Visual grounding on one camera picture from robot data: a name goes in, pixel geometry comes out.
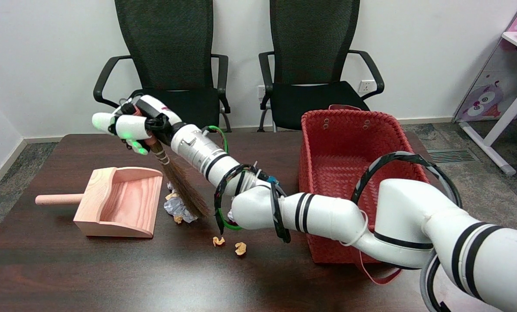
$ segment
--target black office chair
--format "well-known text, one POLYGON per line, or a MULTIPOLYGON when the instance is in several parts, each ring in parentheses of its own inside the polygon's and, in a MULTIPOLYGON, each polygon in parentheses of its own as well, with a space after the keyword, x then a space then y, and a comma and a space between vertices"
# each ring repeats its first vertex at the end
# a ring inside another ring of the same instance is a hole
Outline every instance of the black office chair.
POLYGON ((118 107, 102 97, 102 90, 114 65, 129 58, 135 63, 142 86, 131 96, 152 95, 184 122, 198 127, 218 126, 221 113, 230 132, 226 116, 230 111, 226 99, 228 57, 211 54, 213 0, 115 2, 130 55, 112 57, 104 65, 93 91, 95 100, 118 107), (217 89, 213 85, 211 57, 219 59, 217 89))
POLYGON ((382 93, 384 81, 368 53, 349 50, 359 3, 359 0, 270 0, 274 51, 258 55, 266 89, 258 132, 264 132, 269 108, 276 126, 292 130, 301 130, 301 116, 305 112, 327 109, 331 104, 369 110, 364 100, 382 93), (366 62, 376 81, 375 91, 360 97, 347 81, 340 81, 348 53, 356 53, 366 62), (274 83, 268 55, 274 55, 275 59, 274 83))

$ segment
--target wall outlet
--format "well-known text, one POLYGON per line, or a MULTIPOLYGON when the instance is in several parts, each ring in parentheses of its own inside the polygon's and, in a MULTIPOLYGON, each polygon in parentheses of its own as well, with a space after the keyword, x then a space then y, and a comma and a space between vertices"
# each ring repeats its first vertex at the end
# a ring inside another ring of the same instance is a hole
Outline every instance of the wall outlet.
POLYGON ((361 80, 357 93, 370 93, 376 90, 376 81, 374 80, 361 80))
POLYGON ((262 98, 264 97, 265 94, 266 94, 266 88, 264 87, 264 85, 257 85, 258 99, 260 99, 262 101, 262 98))

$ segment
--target yellow crumpled paper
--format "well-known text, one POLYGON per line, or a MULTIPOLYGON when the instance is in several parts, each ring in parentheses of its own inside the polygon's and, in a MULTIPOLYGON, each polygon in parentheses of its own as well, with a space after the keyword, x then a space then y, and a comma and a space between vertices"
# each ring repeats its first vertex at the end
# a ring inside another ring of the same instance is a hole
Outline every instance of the yellow crumpled paper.
POLYGON ((166 200, 170 200, 170 198, 172 197, 179 197, 179 195, 177 193, 170 193, 168 195, 166 195, 166 200))
POLYGON ((173 220, 178 223, 178 224, 181 224, 181 222, 183 222, 183 216, 181 215, 174 215, 173 216, 173 220))
POLYGON ((216 247, 216 245, 222 245, 224 242, 225 242, 225 239, 223 237, 222 237, 222 239, 218 239, 218 237, 213 237, 214 247, 216 247))
POLYGON ((243 255, 244 253, 247 252, 247 244, 241 242, 241 243, 236 243, 235 244, 235 247, 237 248, 235 250, 235 253, 237 253, 238 256, 240 255, 243 255))

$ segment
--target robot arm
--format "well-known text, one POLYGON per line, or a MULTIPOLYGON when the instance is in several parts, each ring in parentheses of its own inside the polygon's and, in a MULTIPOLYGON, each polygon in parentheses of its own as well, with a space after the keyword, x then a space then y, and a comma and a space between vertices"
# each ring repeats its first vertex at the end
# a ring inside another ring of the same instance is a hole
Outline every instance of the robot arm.
MULTIPOLYGON (((218 186, 239 166, 195 125, 186 125, 162 103, 144 95, 136 106, 144 117, 98 113, 96 128, 124 140, 143 140, 148 119, 166 116, 169 127, 155 136, 218 186)), ((244 229, 272 228, 271 184, 250 172, 231 179, 225 194, 235 196, 233 219, 244 229)), ((380 184, 376 226, 352 201, 298 193, 278 200, 285 228, 327 237, 357 247, 395 266, 419 269, 435 250, 448 277, 465 293, 507 312, 517 312, 517 231, 486 224, 459 209, 433 186, 404 179, 380 184)))

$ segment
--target gray carpet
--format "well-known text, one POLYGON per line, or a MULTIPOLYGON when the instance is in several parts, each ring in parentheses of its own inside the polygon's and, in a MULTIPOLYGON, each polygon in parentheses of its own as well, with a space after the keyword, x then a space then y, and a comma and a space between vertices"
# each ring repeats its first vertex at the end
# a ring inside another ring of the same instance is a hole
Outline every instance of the gray carpet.
MULTIPOLYGON (((495 122, 474 122, 471 126, 485 136, 495 122)), ((480 162, 441 164, 463 197, 465 210, 489 223, 517 229, 517 174, 505 176, 457 124, 405 125, 416 133, 428 150, 469 148, 480 162)), ((30 144, 0 182, 0 222, 37 174, 56 143, 30 144)), ((517 121, 493 145, 517 170, 517 121)))

